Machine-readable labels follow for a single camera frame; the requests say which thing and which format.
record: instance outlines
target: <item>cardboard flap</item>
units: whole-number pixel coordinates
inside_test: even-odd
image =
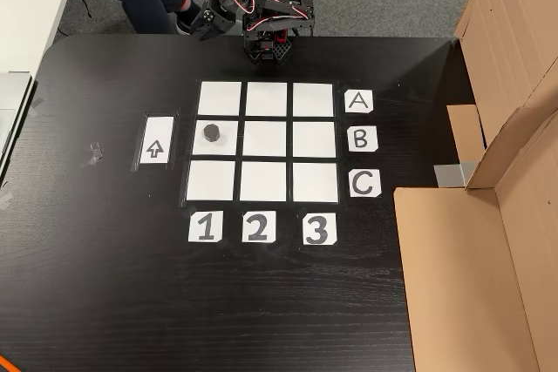
[[[485,152],[479,114],[475,105],[449,105],[447,113],[452,124],[459,161],[479,161]]]
[[[517,108],[558,108],[558,69],[552,69],[558,13],[551,2],[469,0],[456,28],[489,145]]]
[[[496,187],[541,371],[558,370],[558,112]]]
[[[469,179],[467,189],[496,187],[520,149],[544,121],[550,110],[518,108],[488,146],[482,160]]]
[[[394,193],[417,372],[535,372],[494,190]]]

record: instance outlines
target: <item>number 3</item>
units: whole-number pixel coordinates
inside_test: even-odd
[[[304,244],[330,246],[336,242],[337,222],[334,213],[308,213],[304,217]]]
[[[306,241],[308,242],[308,244],[323,244],[325,243],[325,241],[328,239],[328,232],[325,231],[325,226],[328,224],[328,221],[322,216],[322,215],[317,215],[315,217],[312,217],[308,220],[309,224],[312,224],[313,222],[317,222],[318,227],[314,229],[314,231],[318,234],[320,234],[320,238],[317,240],[312,239],[311,237],[306,237]]]

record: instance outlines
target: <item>gray tape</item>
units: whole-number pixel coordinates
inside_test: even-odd
[[[463,187],[463,174],[461,165],[438,165],[434,166],[438,187]]]
[[[27,115],[29,115],[32,118],[35,118],[38,115],[38,112],[35,110],[34,107],[30,106],[29,107],[29,112],[27,112]]]
[[[81,163],[81,167],[95,166],[103,158],[103,150],[99,143],[91,143],[85,148],[88,158]]]
[[[40,115],[40,113],[37,111],[37,107],[41,105],[43,102],[44,102],[43,98],[36,98],[33,102],[31,102],[28,115],[32,118],[35,118],[36,116]]]
[[[462,161],[461,174],[463,175],[463,183],[467,184],[471,176],[473,176],[474,169],[479,164],[478,161]]]
[[[8,192],[4,196],[0,196],[0,210],[5,211],[10,206],[10,200],[14,197],[13,193]]]

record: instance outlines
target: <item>tic-tac-toe grid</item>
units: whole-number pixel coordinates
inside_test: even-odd
[[[202,82],[183,203],[338,203],[336,109],[333,84]]]

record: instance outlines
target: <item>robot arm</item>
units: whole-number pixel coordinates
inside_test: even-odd
[[[244,50],[254,63],[273,59],[282,63],[290,52],[288,30],[314,28],[312,0],[206,0],[191,26],[200,40],[230,30],[242,11]]]

